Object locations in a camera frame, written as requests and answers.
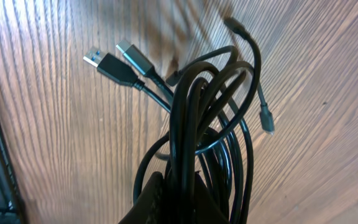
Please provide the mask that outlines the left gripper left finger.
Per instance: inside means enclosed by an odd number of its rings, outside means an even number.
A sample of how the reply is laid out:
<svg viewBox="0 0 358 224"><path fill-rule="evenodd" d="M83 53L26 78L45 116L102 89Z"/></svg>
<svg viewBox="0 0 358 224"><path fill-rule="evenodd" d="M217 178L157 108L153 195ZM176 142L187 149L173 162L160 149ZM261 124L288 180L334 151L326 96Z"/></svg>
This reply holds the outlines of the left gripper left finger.
<svg viewBox="0 0 358 224"><path fill-rule="evenodd" d="M155 224L161 220L163 175L154 172L135 205L119 224Z"/></svg>

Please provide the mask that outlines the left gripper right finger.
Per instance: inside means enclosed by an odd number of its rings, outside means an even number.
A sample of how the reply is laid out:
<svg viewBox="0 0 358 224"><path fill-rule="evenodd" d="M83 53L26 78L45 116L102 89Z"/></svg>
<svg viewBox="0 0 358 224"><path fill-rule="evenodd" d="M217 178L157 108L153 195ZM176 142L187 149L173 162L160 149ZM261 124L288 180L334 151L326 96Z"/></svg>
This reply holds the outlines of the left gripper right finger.
<svg viewBox="0 0 358 224"><path fill-rule="evenodd" d="M197 224L228 224L228 219L210 196L202 178L195 173L194 186L195 223Z"/></svg>

